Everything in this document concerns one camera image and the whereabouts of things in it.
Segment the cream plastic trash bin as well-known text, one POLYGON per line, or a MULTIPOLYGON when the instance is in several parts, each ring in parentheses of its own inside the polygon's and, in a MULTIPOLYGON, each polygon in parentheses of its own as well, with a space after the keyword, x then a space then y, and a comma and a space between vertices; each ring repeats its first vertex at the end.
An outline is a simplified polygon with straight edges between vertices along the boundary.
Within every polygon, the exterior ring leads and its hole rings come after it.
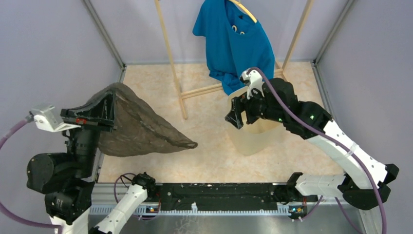
POLYGON ((281 123, 260 118, 253 124, 247 124, 245 111, 241 117, 244 124, 241 129, 225 122, 229 138, 238 153, 250 156, 283 140, 285 128, 281 123))

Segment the dark translucent trash bag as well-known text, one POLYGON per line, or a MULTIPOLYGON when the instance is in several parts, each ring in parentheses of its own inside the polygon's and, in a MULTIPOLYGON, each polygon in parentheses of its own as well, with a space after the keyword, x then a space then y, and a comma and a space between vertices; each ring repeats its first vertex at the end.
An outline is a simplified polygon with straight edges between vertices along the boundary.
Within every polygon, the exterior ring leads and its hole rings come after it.
POLYGON ((107 86, 91 96, 87 103, 96 100, 105 91, 115 92, 116 129, 100 134, 98 148, 102 153, 129 157, 150 153, 170 154, 198 146, 197 142, 179 132, 123 83, 107 86))

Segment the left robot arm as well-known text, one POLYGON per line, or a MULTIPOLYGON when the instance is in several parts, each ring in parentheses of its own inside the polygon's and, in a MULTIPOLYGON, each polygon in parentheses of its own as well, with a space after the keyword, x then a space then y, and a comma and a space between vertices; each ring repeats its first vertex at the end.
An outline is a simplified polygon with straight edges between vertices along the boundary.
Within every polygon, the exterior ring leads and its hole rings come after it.
POLYGON ((45 195, 46 212, 56 234, 118 234, 144 201, 156 196, 155 179, 136 175, 124 197, 98 224, 89 228, 94 182, 94 160, 101 132, 114 129, 113 120, 94 123, 84 118, 61 122, 57 127, 44 117, 35 117, 39 129, 62 132, 68 138, 65 153, 42 153, 27 166, 27 187, 45 195))

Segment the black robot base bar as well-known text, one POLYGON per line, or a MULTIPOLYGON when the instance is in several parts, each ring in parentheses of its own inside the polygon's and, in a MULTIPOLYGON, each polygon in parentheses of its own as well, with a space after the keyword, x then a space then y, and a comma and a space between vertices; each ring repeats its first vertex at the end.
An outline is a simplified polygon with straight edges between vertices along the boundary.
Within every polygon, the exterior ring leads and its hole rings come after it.
POLYGON ((152 201, 162 211, 275 211, 288 202, 277 183, 163 183, 152 201))

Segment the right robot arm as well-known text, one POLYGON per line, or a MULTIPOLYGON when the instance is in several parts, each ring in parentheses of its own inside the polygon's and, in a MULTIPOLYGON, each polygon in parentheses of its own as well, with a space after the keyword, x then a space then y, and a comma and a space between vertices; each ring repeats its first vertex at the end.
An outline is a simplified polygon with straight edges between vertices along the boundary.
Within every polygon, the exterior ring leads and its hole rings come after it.
MULTIPOLYGON (((361 210, 383 206, 391 192, 388 185, 399 172, 396 165, 383 164, 368 155, 319 104, 299 101, 290 82, 268 79, 256 67, 243 72, 240 81, 247 90, 231 99, 225 116, 228 123, 236 129, 259 119, 281 123, 343 169, 335 176, 292 174, 285 188, 290 200, 326 195, 341 197, 361 210)), ((198 145, 121 83, 101 90, 82 106, 62 109, 60 115, 72 126, 66 143, 71 154, 80 154, 85 148, 86 156, 99 149, 111 156, 127 157, 174 153, 198 145)))

